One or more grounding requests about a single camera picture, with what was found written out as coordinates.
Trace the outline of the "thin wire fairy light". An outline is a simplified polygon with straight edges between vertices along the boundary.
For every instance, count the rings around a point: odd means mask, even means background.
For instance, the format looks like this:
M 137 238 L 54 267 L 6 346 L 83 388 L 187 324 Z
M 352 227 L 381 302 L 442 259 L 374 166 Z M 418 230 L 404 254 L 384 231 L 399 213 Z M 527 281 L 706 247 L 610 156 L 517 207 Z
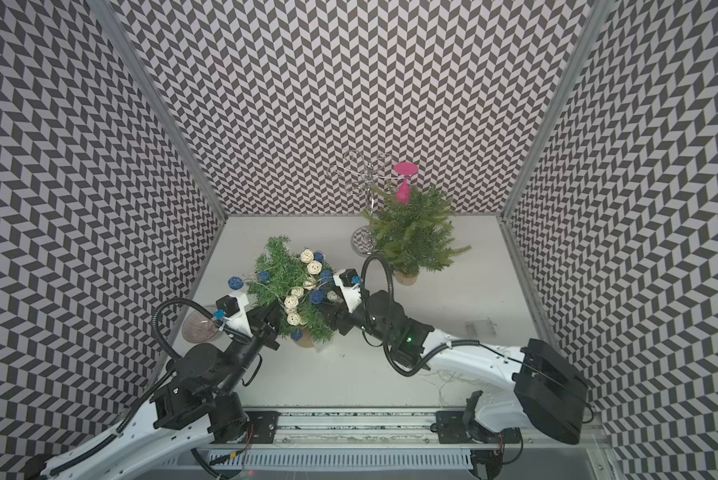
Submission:
M 474 378 L 451 372 L 428 372 L 421 380 L 434 387 L 439 407 L 462 406 L 466 399 L 488 385 Z

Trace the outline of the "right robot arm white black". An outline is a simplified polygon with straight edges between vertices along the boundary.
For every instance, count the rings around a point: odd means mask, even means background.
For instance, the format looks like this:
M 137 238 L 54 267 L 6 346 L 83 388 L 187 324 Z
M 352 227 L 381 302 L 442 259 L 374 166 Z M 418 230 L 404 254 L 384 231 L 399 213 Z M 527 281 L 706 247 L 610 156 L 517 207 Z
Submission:
M 443 372 L 490 388 L 473 392 L 453 419 L 438 413 L 435 427 L 442 443 L 518 443 L 523 430 L 535 429 L 577 445 L 595 418 L 584 375 L 543 340 L 499 346 L 458 338 L 409 317 L 392 286 L 369 292 L 363 274 L 354 269 L 322 271 L 310 297 L 342 333 L 356 328 L 374 338 L 397 374 Z

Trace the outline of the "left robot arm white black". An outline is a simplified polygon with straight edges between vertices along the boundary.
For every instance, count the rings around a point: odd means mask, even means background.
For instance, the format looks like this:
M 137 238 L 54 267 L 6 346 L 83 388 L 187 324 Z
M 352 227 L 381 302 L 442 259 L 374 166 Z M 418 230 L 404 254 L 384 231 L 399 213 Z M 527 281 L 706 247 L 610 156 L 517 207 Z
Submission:
M 212 477 L 223 473 L 202 457 L 206 447 L 237 446 L 246 453 L 270 444 L 279 413 L 246 412 L 238 388 L 250 385 L 262 366 L 263 348 L 279 347 L 281 310 L 245 311 L 239 297 L 218 301 L 218 312 L 199 313 L 228 334 L 225 349 L 205 343 L 186 354 L 174 349 L 166 374 L 150 387 L 123 418 L 104 433 L 64 454 L 37 455 L 23 468 L 27 479 L 135 479 L 186 452 Z

